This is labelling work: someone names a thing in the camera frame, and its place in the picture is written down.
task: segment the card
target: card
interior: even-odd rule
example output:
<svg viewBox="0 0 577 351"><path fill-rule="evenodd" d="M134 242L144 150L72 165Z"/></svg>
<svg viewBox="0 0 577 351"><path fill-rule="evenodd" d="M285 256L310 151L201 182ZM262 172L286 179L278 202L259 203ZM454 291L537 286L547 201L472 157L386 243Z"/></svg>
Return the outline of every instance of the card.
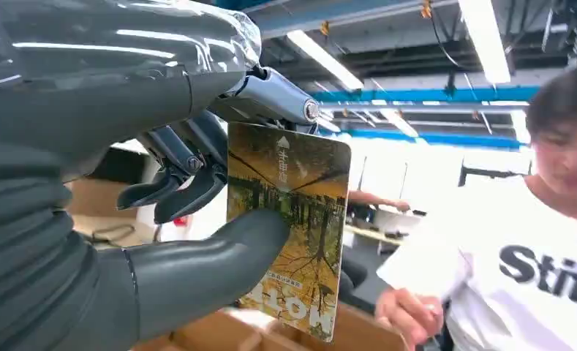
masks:
<svg viewBox="0 0 577 351"><path fill-rule="evenodd" d="M271 208L290 226L288 242L241 305L331 341L350 147L251 124L230 124L228 144L228 221L254 208Z"/></svg>

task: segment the blue ceiling beam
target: blue ceiling beam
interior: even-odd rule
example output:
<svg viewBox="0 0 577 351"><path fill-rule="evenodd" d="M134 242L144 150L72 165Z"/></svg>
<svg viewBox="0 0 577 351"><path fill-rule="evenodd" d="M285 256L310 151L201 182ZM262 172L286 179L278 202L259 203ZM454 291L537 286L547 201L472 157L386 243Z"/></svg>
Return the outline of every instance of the blue ceiling beam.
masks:
<svg viewBox="0 0 577 351"><path fill-rule="evenodd" d="M316 91L309 94L320 102L367 102L372 100L422 102L482 102L482 101L528 101L537 92L537 86L515 88L459 89L449 97L442 89L395 90L395 91Z"/></svg>
<svg viewBox="0 0 577 351"><path fill-rule="evenodd" d="M380 129L348 129L343 130L343 133L350 134L352 137L362 138L381 138L386 140L408 141L415 142L415 139L408 137L405 134L394 130L380 130ZM321 129L321 134L330 135L329 131ZM490 137L490 136L475 136L475 135L449 135L449 134L420 134L420 138L424 139L430 145L449 145L460 146L466 148L490 148L505 151L518 151L523 143L516 139L509 137Z"/></svg>

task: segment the cardboard box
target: cardboard box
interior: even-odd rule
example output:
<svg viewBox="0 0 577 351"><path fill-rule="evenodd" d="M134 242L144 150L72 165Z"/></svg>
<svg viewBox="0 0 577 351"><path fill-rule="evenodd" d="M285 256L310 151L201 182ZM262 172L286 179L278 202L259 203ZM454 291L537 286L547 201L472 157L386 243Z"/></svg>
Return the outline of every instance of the cardboard box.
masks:
<svg viewBox="0 0 577 351"><path fill-rule="evenodd" d="M324 343L280 322L269 328L269 333L281 336L310 351L405 351L402 336L382 327L372 316L354 307L340 303L336 315L333 341Z"/></svg>
<svg viewBox="0 0 577 351"><path fill-rule="evenodd" d="M261 335L257 328L223 312L216 312L169 336L139 344L132 351L258 351L260 344Z"/></svg>
<svg viewBox="0 0 577 351"><path fill-rule="evenodd" d="M129 184L115 181L82 178L67 183L73 193L73 199L67 206L70 214L80 214L90 217L116 217L134 219L137 209L124 211L116 209L116 201L120 193Z"/></svg>
<svg viewBox="0 0 577 351"><path fill-rule="evenodd" d="M263 334L252 351L309 351L283 336Z"/></svg>
<svg viewBox="0 0 577 351"><path fill-rule="evenodd" d="M137 246L152 243L154 229L135 219L118 217L90 217L80 214L72 215L77 232L85 236L96 233L98 239L108 239L113 245L122 247ZM97 249L112 246L98 244Z"/></svg>

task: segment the man's hand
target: man's hand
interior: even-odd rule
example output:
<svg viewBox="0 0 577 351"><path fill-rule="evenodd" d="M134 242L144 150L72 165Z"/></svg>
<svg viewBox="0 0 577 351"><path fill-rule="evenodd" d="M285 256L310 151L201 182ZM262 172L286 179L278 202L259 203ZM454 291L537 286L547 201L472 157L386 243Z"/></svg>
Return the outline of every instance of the man's hand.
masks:
<svg viewBox="0 0 577 351"><path fill-rule="evenodd" d="M444 317L437 298L391 288L379 298L374 316L379 323L402 334L409 351L437 335L443 327Z"/></svg>
<svg viewBox="0 0 577 351"><path fill-rule="evenodd" d="M348 200L351 203L362 203L365 205L388 205L393 206L398 211L407 212L411 209L411 206L407 201L404 200L386 200L382 199L376 195L369 194L362 191L351 191L348 194Z"/></svg>
<svg viewBox="0 0 577 351"><path fill-rule="evenodd" d="M400 212L407 212L411 209L409 203L404 200L390 201L389 205L395 207Z"/></svg>

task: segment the white t-shirt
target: white t-shirt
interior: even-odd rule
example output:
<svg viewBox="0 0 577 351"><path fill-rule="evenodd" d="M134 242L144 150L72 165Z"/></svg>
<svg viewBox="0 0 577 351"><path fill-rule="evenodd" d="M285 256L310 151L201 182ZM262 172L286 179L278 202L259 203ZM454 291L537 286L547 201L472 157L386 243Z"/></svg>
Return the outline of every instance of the white t-shirt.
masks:
<svg viewBox="0 0 577 351"><path fill-rule="evenodd" d="M443 200L381 266L381 279L451 299L457 350L577 351L577 221L520 177Z"/></svg>

